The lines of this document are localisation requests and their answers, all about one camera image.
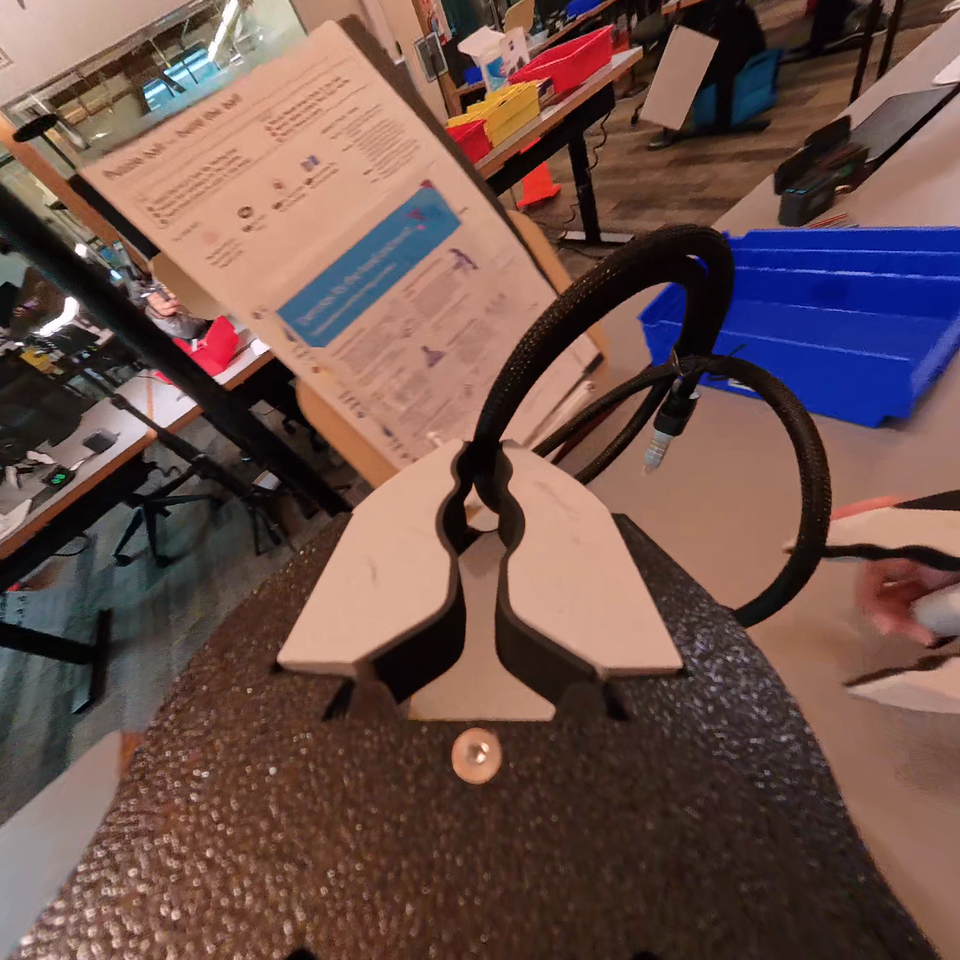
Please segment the brown document stand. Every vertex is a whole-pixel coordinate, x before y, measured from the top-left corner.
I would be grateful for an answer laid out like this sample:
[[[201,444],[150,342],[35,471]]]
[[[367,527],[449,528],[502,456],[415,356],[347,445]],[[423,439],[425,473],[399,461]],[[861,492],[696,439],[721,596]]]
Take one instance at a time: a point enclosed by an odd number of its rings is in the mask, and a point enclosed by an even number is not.
[[[558,293],[567,290],[572,278],[542,226],[519,210],[509,210],[508,216],[538,265],[546,272],[548,281]],[[170,287],[187,307],[198,313],[221,312],[212,296],[166,254],[159,253],[152,258],[150,268],[156,279]],[[547,388],[556,386],[560,375],[556,370],[544,374],[536,383],[536,396],[525,400],[513,417],[506,438],[533,448],[596,399],[593,368],[604,364],[609,344],[598,324],[585,336],[585,349],[595,351],[598,357],[582,360],[582,380],[566,391],[556,404],[551,404],[546,395]],[[255,374],[265,370],[275,359],[263,342],[253,338],[224,370],[212,374],[211,378],[224,390],[240,396],[242,387],[252,385]],[[369,417],[361,417],[358,411],[342,402],[340,386],[326,372],[321,374],[317,389],[294,379],[293,413],[301,415],[369,486],[382,485],[404,468],[404,454],[390,450],[388,438],[380,428]]]

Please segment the person's right hand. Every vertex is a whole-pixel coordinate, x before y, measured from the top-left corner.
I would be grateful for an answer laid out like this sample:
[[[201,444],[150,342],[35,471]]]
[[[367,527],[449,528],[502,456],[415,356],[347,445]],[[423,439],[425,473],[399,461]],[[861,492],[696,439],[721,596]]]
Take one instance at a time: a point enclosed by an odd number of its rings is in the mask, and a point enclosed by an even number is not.
[[[883,636],[931,648],[942,641],[914,618],[911,607],[958,582],[957,571],[938,570],[906,558],[872,560],[860,572],[857,604],[870,626]]]

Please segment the dark laptop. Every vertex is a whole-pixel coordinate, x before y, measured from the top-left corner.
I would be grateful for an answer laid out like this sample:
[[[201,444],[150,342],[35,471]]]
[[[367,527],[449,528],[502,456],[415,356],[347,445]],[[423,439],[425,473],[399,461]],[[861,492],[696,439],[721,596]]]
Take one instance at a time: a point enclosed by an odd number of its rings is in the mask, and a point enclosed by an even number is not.
[[[848,142],[866,150],[865,163],[877,169],[958,95],[957,82],[896,94],[886,99],[857,126]]]

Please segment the desk with black legs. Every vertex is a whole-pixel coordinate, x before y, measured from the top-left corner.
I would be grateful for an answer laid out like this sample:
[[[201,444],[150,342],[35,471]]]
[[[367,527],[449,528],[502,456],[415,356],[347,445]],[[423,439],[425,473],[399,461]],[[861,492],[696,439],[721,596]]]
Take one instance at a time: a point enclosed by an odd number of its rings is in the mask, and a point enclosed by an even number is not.
[[[643,58],[641,47],[616,53],[610,62],[591,74],[564,99],[549,105],[490,153],[475,163],[480,177],[499,196],[560,150],[568,153],[580,229],[569,223],[558,236],[562,245],[592,248],[618,247],[630,241],[629,233],[608,233],[598,219],[591,155],[586,133],[609,118],[617,104],[615,85]]]

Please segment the white board panel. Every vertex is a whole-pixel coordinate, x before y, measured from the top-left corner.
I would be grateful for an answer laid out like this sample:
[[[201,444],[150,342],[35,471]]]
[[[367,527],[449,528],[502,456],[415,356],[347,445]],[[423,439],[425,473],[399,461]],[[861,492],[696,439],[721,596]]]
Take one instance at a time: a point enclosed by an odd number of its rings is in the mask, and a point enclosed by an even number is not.
[[[714,59],[719,41],[684,26],[671,30],[638,120],[678,131]]]

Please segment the large blue plastic bin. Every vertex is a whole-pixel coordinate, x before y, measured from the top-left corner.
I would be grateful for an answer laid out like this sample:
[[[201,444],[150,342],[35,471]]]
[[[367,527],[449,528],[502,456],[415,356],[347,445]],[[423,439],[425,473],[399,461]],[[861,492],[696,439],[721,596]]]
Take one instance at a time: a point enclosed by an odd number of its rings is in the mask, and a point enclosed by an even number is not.
[[[957,226],[727,240],[733,295],[713,353],[768,371],[812,414],[870,428],[908,419],[958,354]]]

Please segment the black electronic device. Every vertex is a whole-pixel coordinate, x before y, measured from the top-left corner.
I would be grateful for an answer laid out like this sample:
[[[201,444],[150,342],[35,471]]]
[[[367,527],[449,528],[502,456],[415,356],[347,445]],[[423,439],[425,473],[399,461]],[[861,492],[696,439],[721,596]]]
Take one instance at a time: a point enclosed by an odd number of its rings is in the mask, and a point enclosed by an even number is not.
[[[830,209],[839,191],[866,179],[868,158],[869,148],[853,139],[849,115],[814,130],[774,172],[778,224],[803,227]]]

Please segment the large red plastic bin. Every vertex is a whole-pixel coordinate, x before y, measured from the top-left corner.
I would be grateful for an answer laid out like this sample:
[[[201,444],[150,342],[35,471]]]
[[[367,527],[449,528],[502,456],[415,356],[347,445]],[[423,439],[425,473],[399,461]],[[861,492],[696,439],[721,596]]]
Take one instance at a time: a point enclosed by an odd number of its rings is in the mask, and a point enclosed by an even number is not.
[[[508,83],[515,86],[550,81],[554,94],[563,99],[611,62],[614,31],[614,26],[604,26],[556,44],[511,75]]]

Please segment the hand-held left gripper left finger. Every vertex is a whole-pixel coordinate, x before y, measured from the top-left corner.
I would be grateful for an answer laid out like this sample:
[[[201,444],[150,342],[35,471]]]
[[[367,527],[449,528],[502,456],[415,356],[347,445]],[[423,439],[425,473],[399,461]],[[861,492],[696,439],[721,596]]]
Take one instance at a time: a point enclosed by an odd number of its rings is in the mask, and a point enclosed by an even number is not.
[[[459,660],[467,447],[450,440],[353,510],[277,655],[281,668],[377,681],[404,702]]]

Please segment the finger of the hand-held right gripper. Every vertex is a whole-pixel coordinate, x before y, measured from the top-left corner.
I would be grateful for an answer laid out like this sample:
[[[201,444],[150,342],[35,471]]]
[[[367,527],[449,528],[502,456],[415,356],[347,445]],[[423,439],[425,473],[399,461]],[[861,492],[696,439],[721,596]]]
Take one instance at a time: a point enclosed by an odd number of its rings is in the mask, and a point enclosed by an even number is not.
[[[852,696],[884,707],[924,714],[959,713],[959,654],[928,655],[845,684]]]
[[[795,570],[826,560],[906,560],[932,570],[959,570],[959,492],[946,490],[833,519],[828,490],[801,494],[796,536],[786,555]]]

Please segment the small red plastic bin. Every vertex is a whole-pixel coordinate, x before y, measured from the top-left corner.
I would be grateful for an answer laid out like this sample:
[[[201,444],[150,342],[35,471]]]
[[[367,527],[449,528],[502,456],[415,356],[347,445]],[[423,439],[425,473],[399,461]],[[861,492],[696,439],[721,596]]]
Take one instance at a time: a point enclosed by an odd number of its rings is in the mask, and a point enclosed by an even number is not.
[[[483,117],[469,114],[452,117],[446,124],[446,132],[472,164],[482,161],[494,149]]]

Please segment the stack of yellow bins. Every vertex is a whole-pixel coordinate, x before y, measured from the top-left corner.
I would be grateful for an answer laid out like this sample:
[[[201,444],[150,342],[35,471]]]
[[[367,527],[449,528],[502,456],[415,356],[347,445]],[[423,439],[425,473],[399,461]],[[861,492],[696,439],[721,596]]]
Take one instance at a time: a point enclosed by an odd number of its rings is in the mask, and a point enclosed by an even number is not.
[[[483,100],[467,109],[466,121],[482,122],[490,146],[496,148],[541,112],[539,83],[522,81],[486,92]]]

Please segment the white wipes container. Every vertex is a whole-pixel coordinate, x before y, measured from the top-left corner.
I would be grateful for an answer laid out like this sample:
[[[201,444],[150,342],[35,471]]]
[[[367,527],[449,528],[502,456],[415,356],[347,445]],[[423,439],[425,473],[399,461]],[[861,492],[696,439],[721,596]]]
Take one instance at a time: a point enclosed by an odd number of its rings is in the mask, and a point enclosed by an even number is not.
[[[481,79],[488,92],[500,90],[508,84],[503,75],[503,41],[502,32],[488,26],[459,40],[457,49],[474,61],[474,65],[481,71]]]

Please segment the printed instruction sheet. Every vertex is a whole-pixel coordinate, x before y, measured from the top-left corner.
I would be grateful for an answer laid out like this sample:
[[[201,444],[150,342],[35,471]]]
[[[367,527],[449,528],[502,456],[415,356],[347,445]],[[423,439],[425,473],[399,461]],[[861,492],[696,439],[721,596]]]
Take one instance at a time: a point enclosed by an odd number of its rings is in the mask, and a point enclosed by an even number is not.
[[[558,297],[354,16],[79,175],[394,469],[474,436]]]

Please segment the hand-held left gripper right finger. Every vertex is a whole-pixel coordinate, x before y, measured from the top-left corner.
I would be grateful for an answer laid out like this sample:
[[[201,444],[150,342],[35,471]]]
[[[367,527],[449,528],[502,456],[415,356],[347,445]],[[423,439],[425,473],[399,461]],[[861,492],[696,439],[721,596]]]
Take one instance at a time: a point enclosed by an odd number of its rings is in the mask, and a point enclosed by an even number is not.
[[[578,685],[683,670],[618,522],[590,490],[512,442],[495,484],[495,646],[510,675],[560,702]]]

